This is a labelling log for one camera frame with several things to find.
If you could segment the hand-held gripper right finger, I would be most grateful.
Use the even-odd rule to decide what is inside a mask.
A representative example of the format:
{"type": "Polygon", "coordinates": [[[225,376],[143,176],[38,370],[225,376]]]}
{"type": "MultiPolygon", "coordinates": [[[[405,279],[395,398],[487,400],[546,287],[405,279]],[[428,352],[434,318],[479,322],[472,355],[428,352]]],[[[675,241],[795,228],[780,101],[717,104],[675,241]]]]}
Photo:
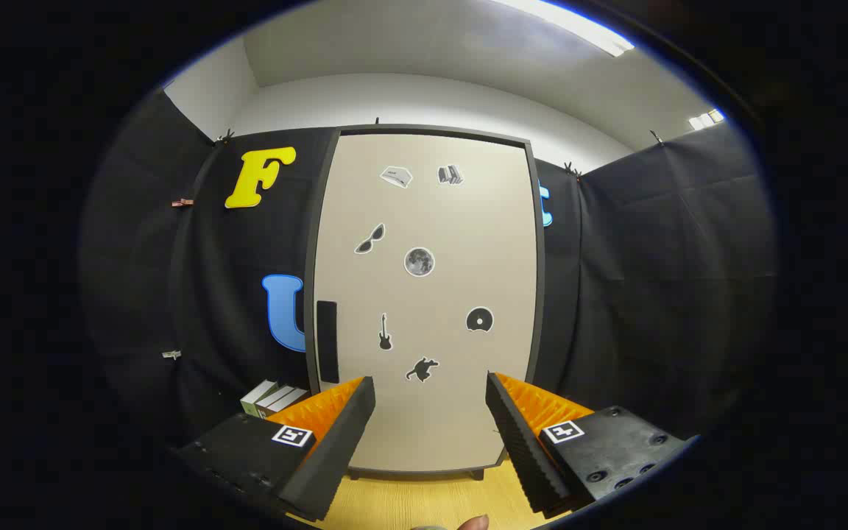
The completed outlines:
{"type": "Polygon", "coordinates": [[[693,444],[622,406],[592,410],[500,372],[486,406],[532,511],[548,519],[643,482],[693,444]]]}

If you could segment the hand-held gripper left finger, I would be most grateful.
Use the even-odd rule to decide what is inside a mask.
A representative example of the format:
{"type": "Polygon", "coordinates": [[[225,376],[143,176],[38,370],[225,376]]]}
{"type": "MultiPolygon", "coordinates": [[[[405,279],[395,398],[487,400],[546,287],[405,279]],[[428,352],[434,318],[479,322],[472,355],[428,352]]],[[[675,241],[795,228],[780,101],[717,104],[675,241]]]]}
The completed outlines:
{"type": "Polygon", "coordinates": [[[322,520],[375,405],[373,379],[357,377],[266,418],[235,414],[176,453],[252,509],[322,520]]]}

